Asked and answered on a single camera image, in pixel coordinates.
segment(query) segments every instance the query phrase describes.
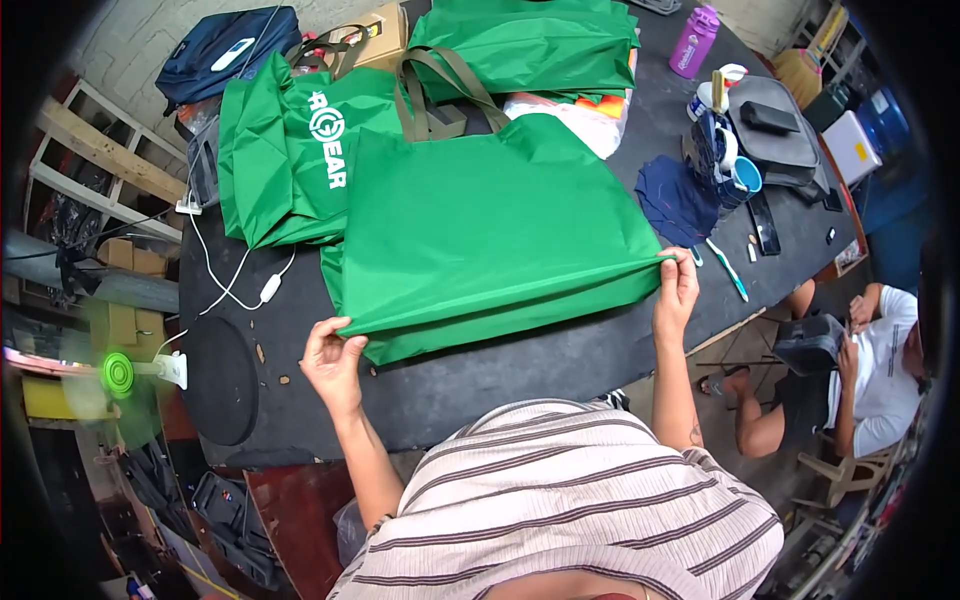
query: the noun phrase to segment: tattoo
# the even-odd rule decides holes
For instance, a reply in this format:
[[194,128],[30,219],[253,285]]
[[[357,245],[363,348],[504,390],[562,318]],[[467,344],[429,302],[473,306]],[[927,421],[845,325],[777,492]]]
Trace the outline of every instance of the tattoo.
[[700,422],[693,422],[693,429],[690,429],[690,443],[699,447],[704,447],[704,436],[700,432]]

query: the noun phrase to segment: orange fabric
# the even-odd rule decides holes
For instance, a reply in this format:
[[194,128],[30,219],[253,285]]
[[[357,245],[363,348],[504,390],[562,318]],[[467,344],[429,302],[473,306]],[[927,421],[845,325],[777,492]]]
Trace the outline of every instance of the orange fabric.
[[[636,48],[630,50],[630,68],[636,68]],[[589,108],[590,110],[596,110],[597,112],[602,112],[609,117],[614,119],[619,119],[620,115],[623,114],[623,102],[625,98],[620,98],[619,96],[606,95],[600,99],[600,104],[595,105],[590,100],[580,97],[577,98],[575,104],[578,107]]]

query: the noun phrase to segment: white cable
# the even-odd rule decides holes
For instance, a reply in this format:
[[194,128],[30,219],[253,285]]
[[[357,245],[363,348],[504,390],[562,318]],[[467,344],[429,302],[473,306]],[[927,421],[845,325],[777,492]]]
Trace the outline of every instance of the white cable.
[[[241,302],[240,300],[238,300],[238,299],[230,292],[229,288],[233,287],[233,283],[237,280],[237,276],[240,275],[240,270],[243,269],[243,263],[247,260],[247,256],[250,255],[250,249],[247,249],[247,251],[244,252],[243,258],[240,259],[240,264],[237,266],[237,270],[236,270],[236,272],[233,274],[233,279],[231,279],[229,285],[228,285],[226,288],[224,288],[224,286],[220,284],[220,281],[217,280],[217,277],[215,277],[215,276],[213,275],[213,270],[210,269],[210,255],[206,252],[206,244],[204,243],[204,239],[203,239],[203,237],[200,235],[200,231],[199,231],[199,230],[197,230],[197,237],[200,238],[201,245],[204,247],[204,255],[206,256],[206,268],[207,268],[208,271],[210,271],[210,276],[213,278],[213,281],[214,281],[217,285],[219,285],[221,289],[224,290],[224,293],[220,295],[220,298],[216,299],[216,300],[215,300],[212,304],[210,304],[203,312],[201,312],[199,315],[197,315],[198,317],[200,317],[200,316],[202,316],[202,315],[205,315],[206,313],[210,312],[210,309],[212,309],[214,306],[216,306],[217,304],[219,304],[219,303],[220,303],[220,300],[223,300],[227,295],[229,295],[229,296],[230,296],[231,298],[233,298],[234,300],[237,300],[237,303],[240,304],[241,306],[243,306],[244,308],[246,308],[247,310],[256,310],[256,309],[259,308],[260,306],[263,306],[265,303],[269,302],[269,301],[271,300],[271,298],[274,296],[274,294],[276,293],[276,288],[279,287],[280,278],[283,277],[283,275],[290,269],[290,267],[293,266],[293,264],[294,264],[294,259],[297,258],[297,247],[294,246],[294,251],[293,251],[293,253],[290,255],[290,260],[287,261],[287,264],[286,264],[285,267],[283,267],[283,270],[280,271],[279,273],[277,273],[276,275],[271,276],[270,279],[267,281],[267,285],[264,285],[264,286],[263,286],[263,291],[260,292],[260,303],[259,303],[256,307],[254,307],[254,308],[249,308],[246,304],[244,304],[243,302]],[[276,280],[276,287],[273,287],[273,288],[271,289],[270,283],[271,283],[271,281],[274,281],[274,280]],[[160,351],[163,349],[164,346],[166,346],[167,344],[170,344],[171,342],[173,342],[174,340],[176,340],[176,339],[179,338],[180,336],[186,334],[186,332],[189,331],[189,330],[190,330],[189,328],[186,328],[186,329],[184,329],[183,331],[181,331],[180,333],[178,333],[177,335],[175,335],[174,337],[172,337],[172,338],[170,338],[169,340],[167,340],[166,342],[164,342],[163,344],[160,344],[159,348],[156,349],[156,354],[154,354],[154,360],[156,360],[156,358],[160,355]]]
[[274,21],[276,12],[280,10],[280,6],[283,3],[280,2],[274,7],[274,11],[270,13],[270,18],[267,19],[267,24],[263,26],[263,31],[260,32],[260,35],[257,36],[256,40],[253,42],[253,48],[250,49],[250,53],[247,55],[247,60],[244,61],[243,67],[240,68],[240,72],[236,74],[235,79],[240,79],[243,77],[243,74],[247,71],[247,66],[250,64],[250,59],[253,58],[253,53],[256,52],[256,45],[260,43],[260,39],[267,33],[267,29],[270,28],[270,24]]
[[163,350],[163,347],[164,347],[164,346],[166,346],[167,344],[170,344],[171,342],[173,342],[174,340],[176,340],[177,338],[179,338],[180,336],[182,336],[183,334],[185,334],[185,333],[186,333],[187,331],[189,331],[189,330],[190,330],[190,329],[184,329],[183,331],[181,331],[180,333],[178,333],[178,334],[175,335],[174,337],[170,338],[169,340],[167,340],[167,341],[164,342],[163,344],[160,344],[160,347],[156,349],[156,354],[154,354],[154,360],[156,360],[156,358],[160,355],[160,351]]
[[253,306],[253,307],[247,306],[239,298],[234,296],[232,292],[230,292],[230,288],[233,287],[233,282],[236,281],[237,276],[240,275],[240,270],[243,268],[243,263],[247,262],[247,256],[250,255],[250,249],[247,248],[247,251],[244,252],[243,258],[240,259],[240,264],[237,266],[237,270],[233,274],[233,279],[230,280],[229,287],[224,287],[224,284],[220,282],[220,279],[218,279],[217,276],[213,274],[213,267],[210,266],[210,252],[206,248],[206,242],[204,241],[204,237],[200,235],[200,229],[197,227],[197,221],[194,219],[192,214],[190,215],[190,223],[193,224],[193,230],[197,233],[197,237],[200,239],[200,245],[204,248],[204,260],[206,261],[206,271],[210,274],[210,278],[213,279],[213,282],[217,284],[217,287],[219,287],[221,290],[224,291],[224,293],[220,296],[220,298],[216,299],[216,301],[210,304],[210,306],[200,314],[201,315],[205,314],[206,311],[210,310],[210,308],[213,308],[214,306],[216,306],[217,303],[220,302],[220,300],[223,300],[225,296],[230,296],[236,301],[237,304],[240,304],[247,310],[256,310],[257,308],[262,306],[263,302],[260,302],[257,306]]

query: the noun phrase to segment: white box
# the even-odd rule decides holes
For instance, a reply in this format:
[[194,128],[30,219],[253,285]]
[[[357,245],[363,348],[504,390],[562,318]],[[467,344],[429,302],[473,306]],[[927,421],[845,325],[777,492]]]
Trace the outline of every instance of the white box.
[[847,110],[824,132],[824,142],[837,163],[840,177],[847,187],[873,173],[883,162],[876,155],[863,126],[852,111]]

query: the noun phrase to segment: green tote bag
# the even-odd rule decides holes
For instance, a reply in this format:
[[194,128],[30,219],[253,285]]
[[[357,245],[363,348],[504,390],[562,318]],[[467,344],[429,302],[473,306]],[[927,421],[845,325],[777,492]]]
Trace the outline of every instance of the green tote bag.
[[400,136],[395,76],[358,67],[291,77],[274,52],[233,80],[220,110],[217,174],[224,229],[250,248],[323,243],[347,224],[348,156],[369,128]]
[[[549,90],[599,102],[634,87],[635,27],[627,7],[610,0],[434,0],[409,47],[450,48],[491,94]],[[430,100],[458,97],[430,69],[417,65],[417,74]]]
[[[428,140],[412,60],[458,87],[495,133]],[[401,66],[413,117],[397,107],[413,142],[359,133],[345,240],[322,252],[337,313],[352,317],[341,333],[368,335],[374,363],[636,302],[657,289],[660,244],[640,208],[559,119],[509,121],[448,50],[410,50]]]

